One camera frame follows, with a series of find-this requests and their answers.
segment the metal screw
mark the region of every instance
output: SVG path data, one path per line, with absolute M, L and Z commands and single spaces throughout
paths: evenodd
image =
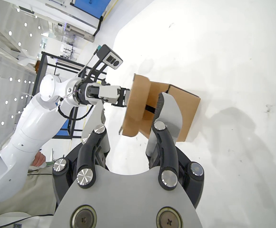
M 94 216 L 90 210 L 81 210 L 75 216 L 75 228 L 90 228 L 94 223 Z
M 170 170 L 163 171 L 161 173 L 161 179 L 162 182 L 170 188 L 175 187 L 178 181 L 176 174 Z
M 161 228 L 178 228 L 179 223 L 176 215 L 171 211 L 165 211 L 159 218 Z
M 202 176 L 203 175 L 203 168 L 199 163 L 193 162 L 191 163 L 190 170 L 195 176 Z
M 88 185 L 94 177 L 91 169 L 85 168 L 79 171 L 77 175 L 77 183 L 81 186 Z
M 64 170 L 66 164 L 66 160 L 64 158 L 60 158 L 54 163 L 53 170 L 56 172 L 62 171 Z
M 101 134 L 105 131 L 105 126 L 104 124 L 97 125 L 96 128 L 94 129 L 94 132 L 97 134 Z
M 154 123 L 154 127 L 157 130 L 164 130 L 165 129 L 165 124 L 162 121 L 157 121 Z
M 97 214 L 89 205 L 80 206 L 71 216 L 71 228 L 95 228 L 97 224 Z

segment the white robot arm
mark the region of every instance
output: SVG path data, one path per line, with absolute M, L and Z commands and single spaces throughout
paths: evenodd
M 24 186 L 36 153 L 65 123 L 65 118 L 57 111 L 56 102 L 60 98 L 63 101 L 59 102 L 59 110 L 69 116 L 73 107 L 96 104 L 99 100 L 116 103 L 120 90 L 119 86 L 85 84 L 80 77 L 62 82 L 57 76 L 46 75 L 40 84 L 40 92 L 25 107 L 10 142 L 0 151 L 0 202 Z

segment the ceiling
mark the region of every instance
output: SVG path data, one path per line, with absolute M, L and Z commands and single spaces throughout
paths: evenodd
M 48 21 L 32 11 L 0 0 L 0 41 L 13 50 L 14 57 L 19 55 L 36 61 L 42 51 L 41 34 L 48 32 Z

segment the black bracket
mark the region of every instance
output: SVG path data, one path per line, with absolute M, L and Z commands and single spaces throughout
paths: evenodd
M 90 188 L 95 183 L 95 165 L 100 165 L 105 168 L 105 155 L 102 151 L 100 143 L 106 134 L 106 129 L 101 134 L 92 132 L 89 138 L 87 139 L 86 143 L 82 145 L 82 147 L 79 150 L 76 173 L 78 174 L 78 172 L 80 172 L 82 169 L 91 169 L 93 172 L 93 178 L 91 182 L 84 186 L 79 185 L 81 188 Z

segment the round metal cap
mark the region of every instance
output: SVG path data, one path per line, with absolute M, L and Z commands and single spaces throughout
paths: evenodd
M 196 162 L 191 163 L 190 169 L 195 176 L 200 177 L 203 175 L 203 168 L 199 163 L 196 163 Z
M 157 228 L 182 228 L 180 214 L 171 207 L 162 208 L 156 217 Z
M 178 181 L 176 174 L 170 170 L 163 171 L 161 173 L 161 179 L 162 182 L 170 188 L 175 187 Z
M 53 170 L 56 172 L 62 171 L 64 170 L 66 164 L 66 160 L 64 158 L 60 158 L 54 163 Z
M 105 131 L 105 126 L 104 124 L 97 125 L 96 128 L 94 129 L 94 132 L 97 134 L 101 134 Z
M 91 228 L 94 223 L 94 216 L 90 210 L 81 210 L 74 217 L 75 228 Z
M 94 173 L 91 169 L 82 169 L 77 175 L 77 182 L 79 185 L 84 186 L 88 185 L 93 179 Z
M 178 228 L 179 223 L 176 215 L 171 211 L 165 211 L 159 218 L 160 227 L 162 228 Z
M 157 121 L 154 123 L 154 127 L 157 130 L 164 130 L 165 129 L 165 124 L 162 121 Z
M 78 207 L 70 218 L 70 228 L 95 228 L 96 224 L 96 211 L 89 205 Z

